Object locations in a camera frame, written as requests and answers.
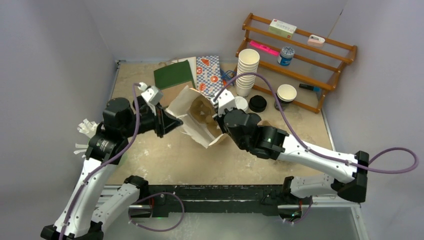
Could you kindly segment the brown pulp cup carrier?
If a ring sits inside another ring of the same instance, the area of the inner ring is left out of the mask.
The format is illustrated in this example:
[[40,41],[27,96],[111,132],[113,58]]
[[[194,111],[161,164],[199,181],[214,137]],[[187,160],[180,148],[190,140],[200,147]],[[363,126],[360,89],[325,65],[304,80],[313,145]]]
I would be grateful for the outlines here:
[[211,128],[217,126],[213,118],[215,109],[209,99],[202,95],[193,100],[189,108],[189,113],[200,124],[206,124],[207,127]]

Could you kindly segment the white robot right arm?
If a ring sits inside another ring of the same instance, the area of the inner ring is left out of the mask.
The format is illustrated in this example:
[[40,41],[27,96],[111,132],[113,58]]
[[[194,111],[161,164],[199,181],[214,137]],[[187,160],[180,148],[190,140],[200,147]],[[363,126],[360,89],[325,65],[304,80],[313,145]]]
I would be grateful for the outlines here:
[[287,161],[321,172],[316,176],[286,177],[280,191],[284,202],[292,204],[298,199],[319,195],[337,195],[350,202],[365,202],[368,172],[363,167],[368,166],[368,153],[358,151],[356,154],[347,154],[324,148],[324,155],[348,162],[324,158],[313,153],[315,145],[301,145],[294,135],[285,130],[259,125],[259,115],[240,109],[216,115],[215,120],[222,132],[228,134],[240,150],[260,159]]

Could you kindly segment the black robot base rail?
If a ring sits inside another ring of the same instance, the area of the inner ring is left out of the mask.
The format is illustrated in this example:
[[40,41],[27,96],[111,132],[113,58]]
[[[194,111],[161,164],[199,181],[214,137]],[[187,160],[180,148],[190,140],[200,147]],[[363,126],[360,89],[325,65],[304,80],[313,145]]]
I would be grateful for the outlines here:
[[312,198],[290,193],[287,177],[283,184],[256,185],[150,185],[142,177],[131,175],[124,180],[139,193],[139,205],[147,206],[154,218],[170,213],[262,214],[293,221],[302,217]]

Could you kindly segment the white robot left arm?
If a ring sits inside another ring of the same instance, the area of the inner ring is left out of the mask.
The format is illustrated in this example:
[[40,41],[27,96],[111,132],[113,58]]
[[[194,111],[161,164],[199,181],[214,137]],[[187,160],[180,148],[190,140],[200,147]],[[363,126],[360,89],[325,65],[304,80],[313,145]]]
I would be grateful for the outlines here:
[[131,204],[154,208],[164,195],[151,193],[148,181],[136,175],[127,177],[102,205],[98,205],[98,200],[138,134],[154,131],[163,137],[182,124],[160,104],[149,107],[141,96],[133,102],[124,97],[110,100],[103,111],[103,121],[89,140],[82,171],[68,204],[54,224],[42,229],[40,236],[46,240],[101,240],[111,223]]

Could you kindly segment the brown kraft paper bag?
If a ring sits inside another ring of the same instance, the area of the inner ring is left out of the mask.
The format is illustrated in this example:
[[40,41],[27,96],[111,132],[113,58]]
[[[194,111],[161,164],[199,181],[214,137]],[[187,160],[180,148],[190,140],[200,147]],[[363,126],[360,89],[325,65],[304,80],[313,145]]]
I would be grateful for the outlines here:
[[206,149],[227,138],[213,119],[215,109],[211,101],[201,92],[184,87],[166,110],[183,121],[184,133]]

